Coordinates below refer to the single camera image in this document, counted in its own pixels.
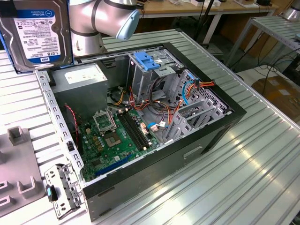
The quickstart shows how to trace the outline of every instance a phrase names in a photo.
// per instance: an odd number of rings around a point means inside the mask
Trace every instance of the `sticker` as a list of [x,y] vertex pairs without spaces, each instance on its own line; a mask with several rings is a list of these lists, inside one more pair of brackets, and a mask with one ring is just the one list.
[[277,81],[275,81],[275,80],[270,80],[269,82],[270,82],[273,86],[279,85],[279,83],[278,83]]
[[160,126],[160,127],[165,127],[165,122],[164,122],[164,121],[161,121],[161,122],[159,123],[159,126]]
[[89,67],[85,69],[79,69],[72,72],[65,73],[65,78],[69,84],[86,81],[90,79],[96,79],[99,77],[99,71],[96,67]]
[[290,93],[287,90],[285,90],[285,89],[281,89],[281,90],[278,90],[278,91],[280,91],[280,93],[282,95],[290,95]]
[[48,63],[60,58],[58,35],[52,30],[52,10],[18,10],[14,18],[26,58],[32,63]]

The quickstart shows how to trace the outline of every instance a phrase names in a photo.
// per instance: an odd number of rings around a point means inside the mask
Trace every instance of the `hard drive label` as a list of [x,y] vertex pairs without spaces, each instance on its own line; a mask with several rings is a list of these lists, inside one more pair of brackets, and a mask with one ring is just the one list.
[[53,31],[52,10],[18,10],[15,18],[26,58],[33,63],[49,63],[60,58],[58,35]]

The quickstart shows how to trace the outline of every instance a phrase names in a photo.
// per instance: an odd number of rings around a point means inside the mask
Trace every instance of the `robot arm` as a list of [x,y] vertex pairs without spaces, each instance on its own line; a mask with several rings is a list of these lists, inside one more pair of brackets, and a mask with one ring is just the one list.
[[128,40],[139,20],[135,0],[72,0],[69,13],[75,56],[103,52],[100,32]]

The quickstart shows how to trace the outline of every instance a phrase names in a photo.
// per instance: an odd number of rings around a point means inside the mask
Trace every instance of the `hard drive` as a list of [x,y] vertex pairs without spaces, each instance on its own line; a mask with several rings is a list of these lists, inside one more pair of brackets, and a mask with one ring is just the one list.
[[1,4],[1,40],[16,72],[72,63],[66,0],[15,0],[5,12]]

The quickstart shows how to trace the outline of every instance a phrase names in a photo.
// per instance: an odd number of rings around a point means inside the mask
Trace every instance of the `yellow wire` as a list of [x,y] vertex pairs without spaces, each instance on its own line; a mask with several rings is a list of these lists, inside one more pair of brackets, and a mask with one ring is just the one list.
[[122,103],[122,100],[123,100],[123,94],[124,94],[124,92],[122,91],[120,100],[119,100],[117,103],[115,103],[114,105],[120,105],[120,104]]

